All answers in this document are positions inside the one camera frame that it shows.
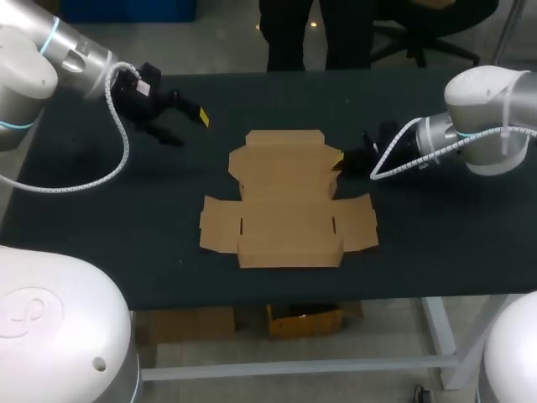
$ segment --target metal frame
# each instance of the metal frame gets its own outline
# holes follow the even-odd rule
[[[488,329],[496,315],[507,305],[507,299],[506,295],[490,296],[471,325],[464,342],[458,348],[441,297],[423,298],[425,315],[437,355],[393,359],[328,359],[143,369],[142,379],[144,382],[152,382],[273,374],[443,368],[441,380],[444,389],[458,390],[466,385],[479,365]]]
[[[492,61],[493,65],[501,65],[503,53],[505,52],[505,48],[507,47],[509,40],[513,36],[514,30],[522,18],[522,13],[526,7],[526,1],[527,0],[513,0],[513,5],[511,6],[511,10],[509,11],[505,25],[503,26],[503,31],[500,35],[498,45],[494,51]]]

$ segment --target chair wheel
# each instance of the chair wheel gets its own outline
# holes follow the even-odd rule
[[[432,403],[430,392],[423,389],[423,386],[416,386],[414,389],[414,402],[413,403]]]

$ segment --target blue bin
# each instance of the blue bin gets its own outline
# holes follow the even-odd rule
[[[67,23],[185,23],[196,18],[196,0],[61,0]]]

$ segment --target blue ring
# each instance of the blue ring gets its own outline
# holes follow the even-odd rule
[[[0,120],[0,126],[3,126],[5,128],[14,128],[14,129],[17,129],[17,130],[23,130],[25,128],[31,128],[34,124],[31,123],[31,124],[11,124],[11,123],[7,123],[7,122],[2,122]]]
[[[476,135],[476,133],[462,133],[462,132],[456,132],[461,137],[473,137]]]
[[[54,37],[54,34],[56,33],[56,30],[58,29],[58,25],[60,25],[60,19],[58,17],[54,17],[54,25],[52,26],[52,30],[50,31],[50,34],[49,34],[49,37],[47,38],[47,40],[44,42],[43,46],[41,46],[41,50],[39,51],[39,53],[41,55],[44,54],[44,52],[47,50],[47,48],[49,47],[49,44],[50,42],[52,41],[52,38]]]

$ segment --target yellow tape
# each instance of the yellow tape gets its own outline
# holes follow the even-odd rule
[[[335,168],[340,162],[343,161],[343,159],[345,158],[345,153],[341,152],[338,156],[337,156],[337,160],[334,162],[334,164],[332,165],[332,168]]]
[[[207,116],[202,107],[200,107],[200,118],[205,124],[206,128],[209,128],[209,117]]]

